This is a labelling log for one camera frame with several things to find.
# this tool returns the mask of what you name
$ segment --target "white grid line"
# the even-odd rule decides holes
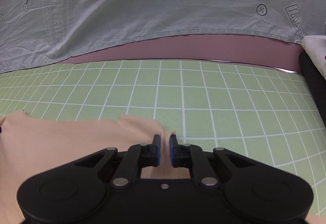
[[[182,106],[182,138],[183,144],[186,143],[186,129],[185,129],[185,96],[184,96],[184,86],[183,86],[183,76],[182,76],[182,63],[180,60],[180,80],[181,80],[181,106]]]
[[[101,69],[101,68],[89,68],[89,70],[96,70],[96,69]],[[118,69],[118,68],[107,68],[107,67],[104,67],[103,69]],[[121,69],[130,69],[130,70],[136,70],[138,68],[121,68]],[[141,69],[158,69],[158,68],[141,68]],[[64,70],[61,70],[61,72],[63,71],[70,71],[70,70],[73,70],[73,71],[78,71],[78,70],[85,70],[83,68],[81,69],[74,69],[73,67],[71,69],[64,69]],[[169,68],[161,68],[161,70],[176,70],[178,71],[179,69],[169,69]],[[183,71],[200,71],[199,69],[183,69]],[[50,71],[50,72],[44,72],[42,74],[46,74],[46,73],[53,73],[53,72],[58,72],[58,71]],[[213,70],[203,70],[203,72],[215,72],[215,73],[230,73],[230,74],[238,74],[237,72],[226,72],[226,71],[213,71]],[[248,74],[248,73],[241,73],[240,74],[242,75],[252,75],[252,74]],[[284,78],[281,78],[281,77],[270,77],[270,78],[275,78],[275,79],[283,79],[283,80],[290,80],[290,79],[284,79]],[[0,81],[2,80],[5,80],[5,79],[12,79],[12,77],[8,77],[8,78],[3,78],[3,79],[0,79]]]
[[[110,90],[109,90],[109,92],[108,92],[108,95],[107,95],[106,98],[105,98],[105,101],[104,101],[104,103],[103,103],[103,106],[102,106],[102,109],[101,109],[100,115],[99,115],[99,117],[98,117],[99,120],[100,120],[100,118],[101,118],[101,116],[102,116],[102,114],[103,114],[103,111],[104,111],[104,108],[105,108],[105,106],[106,106],[106,103],[108,102],[109,96],[110,96],[110,94],[111,94],[111,90],[112,90],[113,86],[115,85],[115,81],[116,81],[117,78],[118,78],[118,74],[119,74],[119,72],[120,72],[120,69],[121,69],[122,63],[123,63],[123,61],[121,61],[120,67],[119,67],[119,69],[118,69],[118,71],[117,71],[117,74],[115,75],[115,78],[114,78],[114,80],[113,80],[113,82],[112,82],[112,85],[111,85],[111,87],[110,87]]]
[[[309,160],[310,158],[313,158],[313,157],[318,156],[318,155],[320,155],[320,154],[323,154],[323,153],[325,153],[325,152],[326,152],[326,150],[321,151],[321,152],[316,153],[316,154],[313,154],[313,155],[310,155],[310,156],[307,156],[307,157],[302,158],[302,159],[298,159],[298,160],[294,160],[294,161],[286,162],[286,163],[283,163],[283,164],[280,164],[280,165],[276,165],[275,167],[278,168],[278,167],[281,167],[281,166],[294,164],[294,163],[299,162],[299,161]]]
[[[47,77],[48,75],[49,75],[49,72],[48,72],[48,74],[45,76],[45,78],[42,80],[42,82],[41,82],[40,84],[43,83],[43,81],[46,79],[46,77]],[[34,94],[36,93],[37,89],[38,89],[38,88],[36,88],[36,89],[34,90],[33,94],[31,95],[31,97],[30,97],[30,98],[28,99],[28,101],[26,102],[26,105],[27,105],[29,102],[31,102],[30,100],[31,100],[31,98],[34,96]]]
[[[237,122],[238,122],[238,126],[239,126],[239,130],[240,130],[240,134],[241,134],[241,138],[242,138],[243,146],[244,146],[244,148],[245,148],[246,156],[249,157],[249,155],[248,155],[248,150],[247,150],[247,146],[246,146],[246,142],[245,142],[245,139],[244,139],[245,137],[243,136],[243,132],[242,132],[242,128],[241,128],[241,124],[240,124],[240,121],[239,121],[239,117],[238,117],[237,111],[236,111],[235,106],[234,106],[234,102],[233,102],[232,97],[231,97],[231,93],[230,93],[230,91],[229,91],[228,85],[227,85],[227,83],[226,83],[226,81],[225,81],[225,78],[224,78],[224,76],[223,76],[223,73],[221,74],[221,76],[222,76],[222,78],[223,78],[224,85],[225,85],[225,87],[227,88],[227,92],[228,92],[228,94],[229,94],[230,101],[231,101],[231,103],[232,103],[232,107],[233,107],[233,109],[234,109],[234,113],[235,113],[235,117],[236,117]]]
[[[310,94],[310,95],[311,95],[310,90],[309,90],[309,87],[307,86],[307,83],[301,81],[301,84],[302,84],[302,86],[304,87],[304,89],[306,90],[307,94]]]
[[[105,65],[105,63],[103,63],[103,66],[102,66],[102,68],[100,69],[100,71],[99,71],[99,73],[98,73],[96,79],[94,80],[93,85],[92,85],[91,88],[89,89],[89,91],[88,91],[88,93],[87,93],[87,95],[86,95],[86,97],[85,97],[85,99],[84,99],[84,102],[83,102],[82,106],[80,107],[80,109],[79,109],[79,111],[78,111],[78,113],[77,113],[77,116],[76,116],[76,118],[75,118],[75,121],[77,121],[77,119],[78,119],[78,117],[79,117],[79,115],[80,115],[80,112],[82,111],[81,109],[82,109],[83,106],[85,105],[85,102],[87,101],[87,98],[88,98],[89,94],[91,93],[91,91],[92,91],[92,89],[93,89],[93,87],[94,87],[95,82],[98,80],[98,78],[99,78],[99,76],[100,76],[100,74],[101,74],[101,72],[102,72],[102,69],[103,69],[104,65]]]
[[[126,114],[128,114],[128,112],[129,112],[129,108],[130,108],[132,96],[134,95],[134,90],[135,90],[135,87],[136,87],[136,82],[137,82],[137,79],[138,79],[139,71],[141,69],[141,62],[139,63],[139,67],[138,67],[138,71],[137,71],[137,74],[136,74],[135,82],[134,82],[134,85],[133,85],[132,90],[131,90],[131,94],[130,94],[130,98],[129,98],[129,102],[128,102],[128,107],[127,107],[127,110],[126,110]]]
[[[70,72],[69,72],[68,76],[66,77],[65,81],[69,78],[71,72],[72,72],[72,70],[70,70]],[[43,113],[41,119],[43,119],[44,114],[45,114],[46,111],[48,110],[49,106],[50,106],[51,104],[53,104],[53,100],[54,100],[54,98],[57,96],[57,94],[58,94],[58,92],[59,92],[60,89],[61,89],[61,86],[59,86],[58,90],[57,90],[56,93],[54,94],[54,96],[53,96],[53,98],[51,99],[50,103],[49,103],[48,106],[46,107],[46,109],[45,109],[45,111],[44,111],[44,113]],[[58,117],[60,116],[60,114],[61,114],[62,109],[64,108],[64,106],[65,106],[65,105],[64,105],[64,103],[63,103],[63,106],[62,106],[62,108],[61,108],[61,110],[60,110],[60,113],[59,113]]]
[[[43,102],[49,103],[46,101],[26,101],[26,100],[15,100],[15,99],[0,99],[0,101],[14,101],[14,102]],[[82,103],[64,103],[64,102],[51,102],[51,104],[67,104],[67,105],[83,105]],[[84,104],[85,106],[102,106],[102,104]],[[117,106],[117,105],[106,105],[110,107],[124,107],[127,108],[128,106]],[[130,108],[143,108],[143,109],[154,109],[154,107],[148,106],[130,106]],[[182,110],[182,108],[178,107],[157,107],[157,109],[167,109],[167,110]],[[209,111],[209,108],[184,108],[185,110],[194,110],[194,111]],[[234,111],[234,109],[218,109],[212,108],[212,111]],[[253,109],[235,109],[237,112],[253,112]],[[257,109],[258,112],[270,112],[271,110],[264,110],[264,109]],[[287,112],[288,110],[275,110],[276,112]],[[290,110],[290,112],[300,112],[300,110]]]
[[[32,84],[34,84],[34,82],[37,80],[37,78],[39,77],[39,75],[40,75],[40,73],[39,74],[37,74],[37,77],[34,79],[34,81],[33,81],[33,83]]]
[[[11,106],[12,102],[13,102],[13,101],[11,101],[11,103],[9,104],[9,106],[7,107],[7,109],[4,111],[4,114],[7,112],[7,110],[8,110],[9,107]]]
[[[258,114],[257,108],[256,108],[256,106],[255,106],[255,104],[254,104],[254,101],[252,100],[252,97],[251,97],[251,95],[250,95],[250,93],[249,93],[249,91],[248,91],[248,89],[247,89],[247,86],[245,85],[245,83],[244,83],[244,81],[243,81],[243,79],[242,79],[242,76],[241,76],[240,74],[239,74],[239,76],[240,76],[240,79],[241,79],[243,85],[245,86],[245,88],[246,88],[246,90],[247,90],[247,94],[248,94],[248,96],[249,96],[249,98],[250,98],[250,101],[251,101],[251,103],[252,103],[252,105],[253,105],[253,107],[254,107],[254,109],[255,109],[256,115],[257,115],[257,117],[258,117],[258,120],[259,120],[260,126],[261,126],[261,128],[262,128],[262,130],[263,130],[263,133],[264,133],[264,136],[265,136],[265,139],[266,139],[266,142],[267,142],[267,147],[268,147],[268,150],[269,150],[269,154],[271,155],[271,158],[272,158],[273,166],[275,166],[275,160],[274,160],[274,157],[273,157],[272,149],[271,149],[271,146],[269,145],[269,142],[268,142],[268,140],[267,140],[267,136],[266,136],[266,132],[265,132],[265,129],[264,129],[263,123],[261,122],[261,119],[260,119],[260,116],[259,116],[259,114]]]
[[[211,110],[211,102],[209,100],[209,95],[208,95],[208,91],[207,91],[207,87],[206,87],[206,81],[205,81],[205,77],[204,77],[204,73],[203,73],[203,68],[202,68],[202,62],[199,62],[200,65],[200,70],[202,72],[202,78],[203,78],[203,82],[204,82],[204,87],[205,87],[205,92],[206,92],[206,97],[207,97],[207,102],[208,102],[208,108],[209,108],[209,112],[211,115],[211,125],[213,127],[213,134],[214,134],[214,141],[215,141],[215,147],[217,147],[217,137],[216,137],[216,130],[215,130],[215,122],[214,122],[214,118],[213,118],[213,112]]]
[[[15,88],[23,88],[23,87],[47,87],[48,85],[31,85],[31,86],[16,86]],[[54,84],[52,86],[75,86],[75,84]],[[80,84],[78,86],[110,86],[110,84]],[[134,86],[133,84],[116,84],[115,86]],[[157,85],[152,84],[136,84],[135,86],[147,86],[147,87],[157,87]],[[159,87],[178,87],[180,88],[180,85],[159,85]],[[184,88],[202,88],[204,89],[204,86],[183,86]],[[208,89],[227,89],[223,87],[207,87]],[[249,91],[260,91],[263,92],[263,90],[260,89],[240,89],[240,88],[228,88],[229,90],[235,89],[235,90],[249,90]],[[286,93],[286,94],[296,94],[296,95],[307,95],[307,94],[301,94],[301,93],[293,93],[293,92],[284,92],[284,91],[274,91],[269,90],[268,92],[274,92],[274,93]]]
[[[278,89],[276,88],[274,82],[273,82],[270,78],[269,78],[269,80],[271,81],[271,83],[273,84],[275,90],[277,91]],[[286,106],[286,104],[285,104],[285,102],[284,102],[282,96],[281,96],[280,94],[278,94],[278,95],[280,96],[280,98],[281,98],[282,102],[284,103],[284,105],[285,105],[285,107],[286,107],[286,109],[287,109],[289,115],[291,116],[291,114],[290,114],[290,112],[289,112],[289,109],[288,109],[288,107]],[[279,125],[280,125],[280,127],[281,127],[281,129],[282,129],[282,133],[284,134],[284,130],[283,130],[283,127],[282,127],[280,121],[279,121]],[[291,159],[292,159],[292,161],[293,161],[293,166],[294,166],[295,174],[298,175],[297,168],[296,168],[296,166],[295,166],[295,164],[294,164],[294,159],[293,159],[292,151],[291,151],[291,148],[290,148],[289,142],[288,142],[288,140],[287,140],[285,134],[284,134],[284,139],[285,139],[285,142],[286,142],[287,148],[288,148],[288,150],[289,150],[289,153],[290,153]]]
[[[263,89],[261,83],[259,82],[259,80],[258,80],[257,76],[255,75],[255,73],[254,73],[254,71],[253,71],[252,68],[251,68],[251,70],[252,70],[252,73],[254,74],[255,78],[257,79],[257,81],[258,81],[260,87]],[[277,91],[277,88],[275,87],[273,81],[271,81],[271,79],[270,79],[269,77],[267,77],[267,78],[270,80],[270,82],[273,84],[275,90]],[[282,125],[281,125],[281,122],[280,122],[280,120],[279,120],[279,118],[278,118],[278,115],[276,114],[276,112],[275,112],[275,110],[274,110],[274,107],[273,107],[273,105],[272,105],[270,99],[268,98],[268,96],[267,96],[265,90],[263,90],[263,92],[264,92],[264,94],[265,94],[265,96],[266,96],[266,98],[267,98],[267,100],[268,100],[268,103],[270,104],[270,106],[271,106],[271,108],[272,108],[272,111],[274,112],[274,115],[275,115],[275,117],[276,117],[276,119],[277,119],[277,121],[278,121],[278,125],[279,125],[280,128],[281,128],[282,134],[284,135],[284,130],[283,130],[283,127],[282,127]],[[291,159],[292,159],[292,161],[294,161],[294,159],[293,159],[293,155],[292,155],[292,152],[291,152],[291,149],[290,149],[290,146],[289,146],[289,143],[288,143],[287,138],[285,137],[285,135],[284,135],[284,139],[285,139],[285,142],[286,142],[287,148],[288,148],[288,150],[289,150],[289,152],[290,152]],[[294,166],[295,173],[297,174],[297,168],[296,168],[294,162],[293,162],[293,166]]]
[[[57,78],[57,76],[60,73],[60,69],[57,73],[57,75],[55,76],[55,78],[51,81],[50,85],[46,88],[46,90],[43,92],[42,96],[40,97],[40,99],[44,96],[44,94],[47,92],[47,90],[50,88],[51,84],[53,83],[53,81],[55,81],[55,79]],[[39,104],[39,102],[36,103],[36,105],[34,106],[34,109],[31,111],[30,115],[32,115],[32,113],[34,112],[34,110],[36,109],[37,105]]]
[[[304,100],[304,102],[306,103],[307,107],[310,109],[309,105],[308,105],[307,102],[305,101],[305,99],[304,99],[304,97],[303,97],[302,94],[301,94],[301,97],[302,97],[302,99]],[[311,112],[311,115],[312,115],[312,117],[314,118],[314,120],[315,120],[317,126],[320,128],[320,126],[319,126],[319,124],[318,124],[316,118],[315,118],[314,115],[312,114],[312,112]],[[304,121],[307,123],[307,126],[308,126],[308,128],[310,129],[310,125],[308,124],[308,122],[307,122],[307,120],[306,120],[304,114],[302,114],[302,116],[304,117]],[[316,140],[315,140],[315,137],[314,137],[314,134],[312,133],[312,131],[310,131],[310,133],[311,133],[312,138],[314,139],[314,142],[315,142],[315,145],[316,145],[316,147],[317,147],[317,150],[319,151],[319,149],[318,149],[318,145],[317,145]],[[324,165],[324,162],[323,162],[323,159],[322,159],[321,153],[322,153],[322,152],[319,152],[317,155],[319,155],[319,158],[320,158],[320,160],[321,160],[321,162],[322,162],[322,166],[323,166],[324,173],[325,173],[325,178],[324,178],[323,180],[319,181],[318,183],[316,183],[315,178],[314,178],[314,182],[315,182],[314,187],[317,186],[319,183],[322,183],[324,180],[326,180],[326,170],[325,170],[325,165]],[[318,203],[318,216],[320,216],[320,213],[321,213],[325,208],[322,209],[322,210],[320,210],[320,208],[319,208],[319,200],[317,200],[317,203]]]
[[[8,90],[7,90],[6,94],[4,95],[4,97],[7,95],[7,93],[8,93],[9,91],[10,91],[10,88],[8,88]]]
[[[155,104],[154,104],[153,119],[156,118],[157,98],[159,96],[159,84],[160,84],[160,77],[161,77],[161,66],[162,66],[162,61],[160,60],[159,75],[157,77],[157,86],[156,86],[156,95],[155,95]]]
[[[282,80],[282,82],[283,82],[283,84],[285,85],[285,87],[288,89],[288,91],[290,91],[289,88],[286,86],[286,84],[284,83],[283,80]],[[297,104],[297,101],[294,99],[294,97],[293,97],[292,94],[291,94],[291,96],[292,96],[294,102],[296,103],[296,105],[298,106],[298,108],[300,109],[299,105]],[[299,133],[299,129],[298,129],[297,124],[296,124],[295,122],[294,122],[294,125],[295,125],[295,127],[296,127],[296,129],[297,129],[297,131],[298,131],[299,137],[300,137],[301,142],[302,142],[302,144],[303,144],[303,146],[304,146],[304,151],[305,151],[305,153],[306,153],[306,155],[307,155],[307,157],[308,157],[309,155],[308,155],[307,149],[306,149],[306,147],[305,147],[305,145],[304,145],[304,141],[302,140],[301,134]],[[314,184],[316,184],[316,180],[315,180],[315,176],[314,176],[314,171],[313,171],[313,169],[312,169],[311,162],[310,162],[310,159],[309,159],[309,158],[308,158],[308,162],[309,162],[309,166],[310,166],[310,169],[311,169],[311,173],[312,173],[312,178],[313,178]],[[319,207],[319,199],[318,199],[318,192],[317,192],[317,189],[316,189],[316,199],[317,199],[317,206],[318,206],[318,212],[319,212],[319,211],[320,211],[320,207]]]
[[[57,116],[57,118],[55,119],[56,121],[59,119],[59,116],[61,115],[61,113],[62,113],[62,111],[63,111],[63,108],[64,108],[65,105],[67,104],[67,102],[68,102],[68,100],[69,100],[71,94],[74,92],[74,90],[75,90],[75,88],[77,87],[78,83],[79,83],[80,80],[83,78],[83,76],[84,76],[84,74],[85,74],[85,72],[86,72],[86,70],[87,70],[89,64],[90,64],[90,63],[88,63],[87,66],[86,66],[86,68],[84,68],[84,72],[83,72],[83,74],[82,74],[81,77],[79,78],[79,80],[78,80],[77,84],[75,85],[75,87],[74,87],[74,88],[72,89],[72,91],[70,92],[68,98],[66,99],[66,102],[64,103],[63,107],[61,108],[61,110],[60,110],[60,112],[59,112],[59,114],[58,114],[58,116]]]

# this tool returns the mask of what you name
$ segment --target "peach fabric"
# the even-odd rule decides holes
[[[48,121],[28,116],[22,110],[0,119],[0,224],[24,220],[16,200],[19,186],[29,177],[74,161],[106,147],[126,151],[141,142],[161,136],[159,167],[142,170],[142,178],[189,178],[185,168],[170,165],[169,137],[156,120],[122,115],[119,120]],[[310,224],[326,224],[313,215]]]

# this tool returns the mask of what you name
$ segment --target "blue gripper pad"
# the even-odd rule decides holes
[[[174,159],[173,159],[173,144],[172,144],[172,137],[170,137],[170,143],[169,143],[169,148],[170,148],[170,160],[171,160],[171,166],[174,166]]]
[[[159,136],[159,141],[157,143],[157,155],[156,155],[156,164],[157,166],[160,165],[160,159],[161,159],[161,136]]]

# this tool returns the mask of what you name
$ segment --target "light blue cloth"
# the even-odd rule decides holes
[[[0,0],[0,72],[177,34],[323,34],[326,0]]]

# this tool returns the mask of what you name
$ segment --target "metal pin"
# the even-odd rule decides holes
[[[125,186],[129,183],[128,179],[126,178],[122,178],[122,177],[119,177],[119,178],[115,178],[112,183],[115,185],[115,186]]]
[[[214,177],[205,177],[202,179],[202,184],[206,185],[206,186],[213,186],[215,184],[217,184],[217,179]]]
[[[161,184],[162,189],[168,189],[170,186],[167,183]]]

